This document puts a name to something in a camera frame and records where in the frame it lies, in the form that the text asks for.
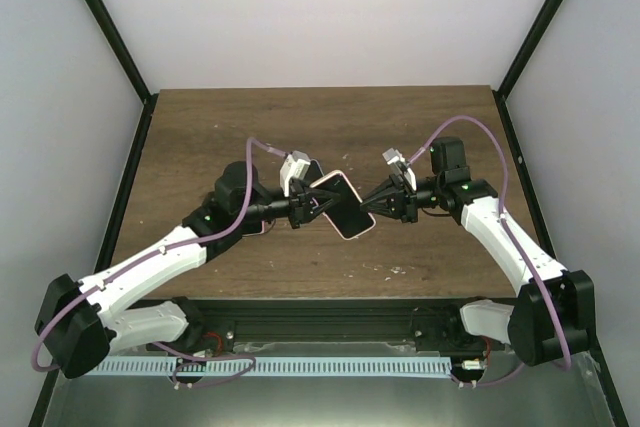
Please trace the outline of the phone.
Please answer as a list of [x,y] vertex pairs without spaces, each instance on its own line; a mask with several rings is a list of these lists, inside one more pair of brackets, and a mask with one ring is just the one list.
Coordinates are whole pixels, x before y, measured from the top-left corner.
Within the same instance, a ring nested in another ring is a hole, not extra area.
[[373,215],[361,209],[362,199],[344,172],[331,171],[312,182],[311,187],[339,196],[323,215],[342,239],[354,240],[376,226]]
[[309,184],[312,184],[313,182],[316,182],[317,180],[322,178],[323,175],[324,175],[324,172],[320,163],[316,159],[312,159],[310,161],[310,165],[307,169],[307,172],[304,176],[304,181]]
[[264,221],[244,222],[241,226],[243,236],[262,235],[266,232],[266,223]]

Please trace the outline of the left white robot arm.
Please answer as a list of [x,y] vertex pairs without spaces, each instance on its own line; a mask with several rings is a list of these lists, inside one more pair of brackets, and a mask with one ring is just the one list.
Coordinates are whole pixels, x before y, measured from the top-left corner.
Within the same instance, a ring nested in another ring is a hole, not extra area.
[[35,323],[37,347],[52,356],[49,370],[81,377],[108,355],[154,342],[196,349],[204,339],[197,310],[185,299],[138,308],[136,302],[168,281],[222,255],[246,236],[285,218],[299,228],[346,205],[340,176],[314,178],[315,164],[288,157],[280,186],[264,187],[257,169],[229,164],[202,204],[156,243],[81,280],[63,274],[45,292]]

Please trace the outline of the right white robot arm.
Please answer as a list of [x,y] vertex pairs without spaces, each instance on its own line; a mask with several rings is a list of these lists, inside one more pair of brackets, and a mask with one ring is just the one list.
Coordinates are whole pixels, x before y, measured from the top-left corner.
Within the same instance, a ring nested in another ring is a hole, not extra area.
[[472,178],[461,139],[439,137],[429,155],[433,174],[419,179],[398,150],[385,151],[391,174],[365,197],[363,211],[415,223],[421,210],[442,209],[484,247],[516,295],[514,304],[489,299],[464,304],[444,325],[447,343],[465,350],[487,337],[510,346],[527,366],[590,350],[596,330],[591,278],[546,253],[498,192],[486,180]]

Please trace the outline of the phone in blue case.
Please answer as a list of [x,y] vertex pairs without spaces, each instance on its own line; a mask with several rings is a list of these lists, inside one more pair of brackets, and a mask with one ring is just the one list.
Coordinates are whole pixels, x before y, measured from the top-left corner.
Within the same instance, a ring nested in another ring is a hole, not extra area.
[[313,182],[316,182],[317,180],[322,178],[323,175],[324,175],[324,172],[320,163],[316,159],[312,159],[310,161],[310,165],[307,169],[307,172],[304,176],[304,181],[309,184],[312,184]]

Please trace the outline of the phone in pink case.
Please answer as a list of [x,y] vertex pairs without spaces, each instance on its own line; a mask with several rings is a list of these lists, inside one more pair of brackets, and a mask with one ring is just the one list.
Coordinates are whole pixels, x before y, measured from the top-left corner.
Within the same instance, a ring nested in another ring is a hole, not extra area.
[[266,232],[266,223],[264,221],[244,222],[241,226],[243,236],[262,235]]

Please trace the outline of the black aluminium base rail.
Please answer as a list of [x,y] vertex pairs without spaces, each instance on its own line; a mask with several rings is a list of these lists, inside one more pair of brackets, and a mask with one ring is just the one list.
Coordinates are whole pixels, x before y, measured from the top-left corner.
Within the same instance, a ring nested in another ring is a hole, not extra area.
[[271,342],[384,342],[417,351],[479,355],[499,344],[464,330],[456,298],[188,300],[195,322],[169,344],[184,353],[230,352],[241,344]]

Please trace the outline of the left black table edge rail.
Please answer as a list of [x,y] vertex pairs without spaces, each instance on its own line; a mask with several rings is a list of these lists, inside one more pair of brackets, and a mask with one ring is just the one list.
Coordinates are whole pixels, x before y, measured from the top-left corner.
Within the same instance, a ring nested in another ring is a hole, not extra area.
[[95,273],[101,272],[111,265],[158,97],[159,94],[155,93],[144,103],[97,257]]

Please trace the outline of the right black frame post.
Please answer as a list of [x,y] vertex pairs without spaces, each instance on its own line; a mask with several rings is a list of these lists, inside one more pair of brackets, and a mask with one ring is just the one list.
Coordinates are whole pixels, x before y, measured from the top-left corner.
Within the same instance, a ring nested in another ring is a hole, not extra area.
[[496,90],[500,98],[508,98],[527,64],[551,25],[564,0],[544,0],[513,61]]

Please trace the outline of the black frame post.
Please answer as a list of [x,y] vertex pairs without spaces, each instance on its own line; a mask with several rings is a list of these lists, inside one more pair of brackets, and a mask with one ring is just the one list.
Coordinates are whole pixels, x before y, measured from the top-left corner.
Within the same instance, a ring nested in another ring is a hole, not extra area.
[[496,90],[500,98],[508,98],[527,64],[551,25],[564,0],[544,0],[513,61]]
[[84,0],[129,83],[143,104],[153,98],[103,0]]

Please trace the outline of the left black frame post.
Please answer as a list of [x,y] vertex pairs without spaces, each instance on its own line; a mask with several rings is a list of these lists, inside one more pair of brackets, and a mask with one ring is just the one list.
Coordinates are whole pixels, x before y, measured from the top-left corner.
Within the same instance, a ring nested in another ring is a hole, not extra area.
[[103,0],[84,0],[129,83],[143,104],[153,98]]

